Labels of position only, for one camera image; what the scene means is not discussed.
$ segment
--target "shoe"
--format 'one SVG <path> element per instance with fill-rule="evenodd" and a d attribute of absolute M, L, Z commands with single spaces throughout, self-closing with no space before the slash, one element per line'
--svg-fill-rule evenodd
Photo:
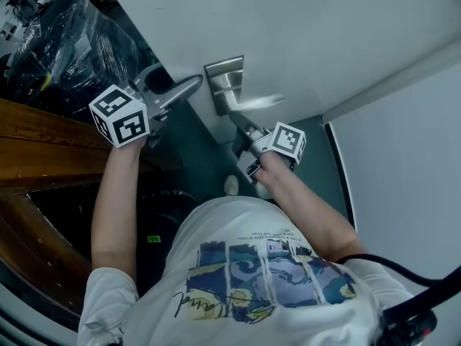
<path fill-rule="evenodd" d="M 234 175 L 228 176 L 224 181 L 224 193 L 226 196 L 238 195 L 238 179 Z"/>

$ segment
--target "sleeve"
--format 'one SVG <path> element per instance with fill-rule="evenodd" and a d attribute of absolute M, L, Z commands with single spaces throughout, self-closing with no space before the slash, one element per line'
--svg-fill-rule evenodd
<path fill-rule="evenodd" d="M 131 277 L 115 268 L 98 268 L 86 284 L 77 346 L 105 346 L 120 343 L 122 320 L 138 300 Z"/>
<path fill-rule="evenodd" d="M 351 259 L 345 262 L 344 266 L 371 288 L 381 310 L 413 297 L 381 264 L 363 259 Z"/>

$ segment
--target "white t-shirt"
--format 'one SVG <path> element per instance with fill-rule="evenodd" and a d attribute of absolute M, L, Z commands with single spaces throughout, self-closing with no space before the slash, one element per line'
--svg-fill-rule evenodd
<path fill-rule="evenodd" d="M 383 308 L 410 297 L 381 265 L 317 257 L 276 206 L 220 198 L 182 224 L 142 298 L 119 270 L 91 273 L 78 346 L 370 346 Z"/>

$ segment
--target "black plastic wrap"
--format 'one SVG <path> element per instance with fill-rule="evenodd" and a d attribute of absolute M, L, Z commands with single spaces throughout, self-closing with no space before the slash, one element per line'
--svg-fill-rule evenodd
<path fill-rule="evenodd" d="M 89 0 L 55 0 L 14 55 L 7 98 L 92 123 L 88 104 L 140 72 L 135 42 Z"/>

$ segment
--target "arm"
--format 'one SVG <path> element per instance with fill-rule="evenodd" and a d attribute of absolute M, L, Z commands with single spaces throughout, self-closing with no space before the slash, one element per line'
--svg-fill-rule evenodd
<path fill-rule="evenodd" d="M 335 262 L 347 255 L 365 253 L 351 224 L 296 177 L 279 155 L 268 151 L 260 156 L 260 161 L 256 180 L 265 186 L 318 255 Z"/>
<path fill-rule="evenodd" d="M 94 205 L 91 223 L 93 269 L 113 267 L 136 280 L 136 189 L 145 138 L 113 148 Z"/>

